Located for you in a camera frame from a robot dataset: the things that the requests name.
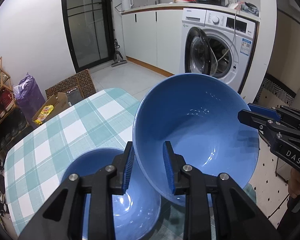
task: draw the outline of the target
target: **countertop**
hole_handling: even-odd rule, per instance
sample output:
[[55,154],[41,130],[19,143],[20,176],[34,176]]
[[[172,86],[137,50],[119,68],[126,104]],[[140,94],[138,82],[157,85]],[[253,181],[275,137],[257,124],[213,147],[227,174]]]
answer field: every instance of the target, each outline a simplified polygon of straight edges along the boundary
[[[204,4],[204,3],[160,3],[160,4],[156,4],[156,5],[148,5],[148,6],[132,8],[131,10],[122,12],[122,14],[129,14],[129,13],[138,12],[141,10],[142,11],[147,11],[147,10],[151,11],[151,10],[155,10],[157,8],[169,9],[169,7],[201,8],[201,9],[208,9],[208,10],[214,10],[214,11],[222,11],[222,12],[231,13],[231,14],[235,14],[237,11],[235,9],[231,9],[228,7],[212,5],[212,4]],[[259,17],[255,16],[253,14],[250,14],[250,13],[243,12],[243,11],[238,11],[237,16],[248,18],[248,19],[251,19],[256,22],[260,21]]]

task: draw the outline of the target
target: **table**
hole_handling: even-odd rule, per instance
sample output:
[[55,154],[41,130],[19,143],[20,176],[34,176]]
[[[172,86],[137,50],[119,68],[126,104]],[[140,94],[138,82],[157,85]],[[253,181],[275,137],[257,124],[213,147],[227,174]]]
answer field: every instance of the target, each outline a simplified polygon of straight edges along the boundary
[[[74,159],[95,148],[125,148],[139,103],[122,89],[102,90],[50,119],[7,153],[6,200],[18,235]],[[250,184],[245,191],[255,201]],[[146,238],[182,240],[184,215],[185,208],[162,198],[159,220]]]

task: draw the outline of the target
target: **baseboard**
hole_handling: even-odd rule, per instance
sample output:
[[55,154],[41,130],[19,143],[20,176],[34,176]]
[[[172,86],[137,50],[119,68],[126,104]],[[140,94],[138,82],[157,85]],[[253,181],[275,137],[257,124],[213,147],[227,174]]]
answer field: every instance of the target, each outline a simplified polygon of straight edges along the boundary
[[145,62],[143,62],[141,60],[138,60],[138,59],[135,59],[135,58],[132,58],[132,57],[127,57],[127,60],[130,61],[130,62],[133,62],[135,64],[138,64],[138,65],[140,65],[142,67],[148,68],[148,69],[150,69],[150,70],[152,70],[154,72],[157,72],[157,73],[159,73],[159,74],[161,74],[161,75],[163,75],[165,77],[171,77],[171,76],[173,76],[172,73],[170,73],[168,71],[165,71],[165,70],[163,70],[161,68],[155,67],[153,65],[150,65],[148,63],[145,63]]

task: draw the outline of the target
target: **washing machine label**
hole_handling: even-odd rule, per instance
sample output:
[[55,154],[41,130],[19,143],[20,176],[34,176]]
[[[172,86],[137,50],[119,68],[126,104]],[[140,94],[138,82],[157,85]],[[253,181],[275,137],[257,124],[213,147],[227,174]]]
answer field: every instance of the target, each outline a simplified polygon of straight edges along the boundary
[[242,39],[240,52],[249,56],[251,41]]

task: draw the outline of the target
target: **metal screw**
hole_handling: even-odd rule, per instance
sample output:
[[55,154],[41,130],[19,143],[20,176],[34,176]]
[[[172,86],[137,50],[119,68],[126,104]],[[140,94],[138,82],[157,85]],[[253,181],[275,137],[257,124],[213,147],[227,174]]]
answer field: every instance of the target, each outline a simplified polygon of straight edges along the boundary
[[220,179],[227,180],[227,179],[229,179],[229,175],[227,173],[221,173],[220,174]]
[[75,181],[78,177],[79,177],[79,176],[78,176],[77,174],[72,173],[72,174],[70,174],[70,176],[69,176],[69,180]]
[[192,171],[192,166],[188,164],[184,165],[182,168],[184,171]]
[[106,166],[106,171],[113,171],[113,170],[114,170],[114,166],[113,165]]

